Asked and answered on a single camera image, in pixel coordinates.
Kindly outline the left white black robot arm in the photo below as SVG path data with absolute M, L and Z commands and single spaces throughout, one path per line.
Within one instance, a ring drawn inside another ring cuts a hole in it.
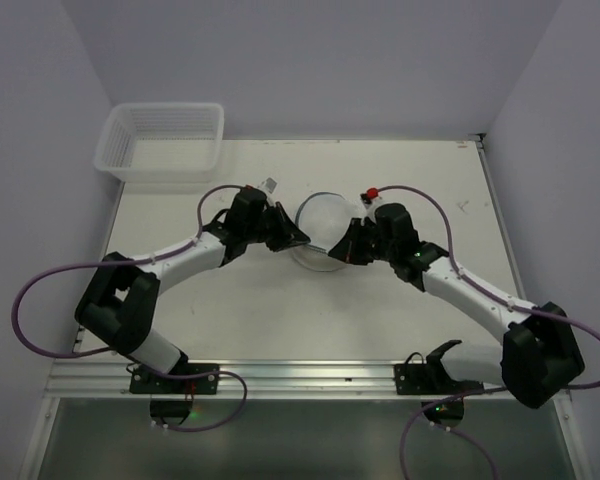
M 193 237 L 146 255 L 104 257 L 75 319 L 116 353 L 158 375 L 179 376 L 188 357 L 153 328 L 159 297 L 195 275 L 228 265 L 251 244 L 277 253 L 309 242 L 280 203 L 260 189 L 240 187 L 231 205 L 201 224 Z

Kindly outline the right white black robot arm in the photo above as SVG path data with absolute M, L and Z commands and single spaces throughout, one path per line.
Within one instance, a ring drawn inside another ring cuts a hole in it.
M 350 221 L 330 257 L 351 265 L 384 261 L 396 276 L 461 311 L 484 328 L 496 346 L 450 340 L 421 365 L 399 373 L 426 394 L 456 393 L 486 384 L 505 387 L 523 405 L 537 409 L 585 368 L 571 327 L 553 320 L 561 308 L 537 307 L 517 298 L 488 298 L 488 283 L 472 287 L 442 247 L 420 240 L 404 206 L 389 203 Z

